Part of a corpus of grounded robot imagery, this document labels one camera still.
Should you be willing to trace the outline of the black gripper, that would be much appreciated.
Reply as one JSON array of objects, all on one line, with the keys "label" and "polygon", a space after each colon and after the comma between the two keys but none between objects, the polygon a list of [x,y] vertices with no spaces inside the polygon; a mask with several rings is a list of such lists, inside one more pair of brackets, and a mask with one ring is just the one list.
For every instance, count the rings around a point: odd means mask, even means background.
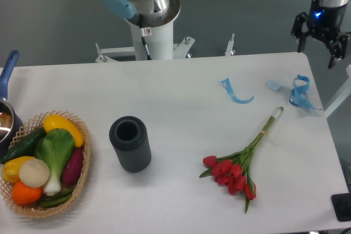
[{"label": "black gripper", "polygon": [[[325,7],[322,5],[322,0],[312,0],[309,15],[306,12],[298,14],[292,26],[291,35],[295,36],[298,42],[297,52],[304,51],[306,39],[311,35],[324,42],[329,50],[329,69],[336,62],[348,56],[350,54],[350,31],[340,31],[345,10],[346,5]],[[305,23],[307,23],[307,31],[303,31]]]}]

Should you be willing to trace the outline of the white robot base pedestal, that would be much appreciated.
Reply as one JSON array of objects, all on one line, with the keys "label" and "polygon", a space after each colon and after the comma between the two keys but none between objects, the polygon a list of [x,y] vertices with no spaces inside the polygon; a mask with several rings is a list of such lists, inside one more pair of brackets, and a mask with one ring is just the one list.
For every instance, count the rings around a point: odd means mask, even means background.
[{"label": "white robot base pedestal", "polygon": [[173,59],[173,23],[180,13],[180,0],[147,0],[150,13],[136,14],[126,22],[132,34],[136,60]]}]

